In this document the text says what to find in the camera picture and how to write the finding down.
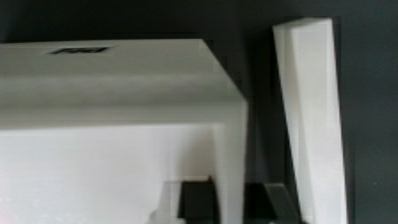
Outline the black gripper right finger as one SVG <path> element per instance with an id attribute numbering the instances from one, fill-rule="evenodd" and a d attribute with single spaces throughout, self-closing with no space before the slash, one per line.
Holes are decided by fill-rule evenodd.
<path id="1" fill-rule="evenodd" d="M 245 185 L 243 224 L 303 224 L 287 189 L 280 183 Z"/>

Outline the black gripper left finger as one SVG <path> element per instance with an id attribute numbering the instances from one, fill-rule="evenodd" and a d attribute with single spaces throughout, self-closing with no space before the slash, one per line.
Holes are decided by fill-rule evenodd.
<path id="1" fill-rule="evenodd" d="M 177 217 L 184 224 L 220 224 L 213 179 L 181 183 Z"/>

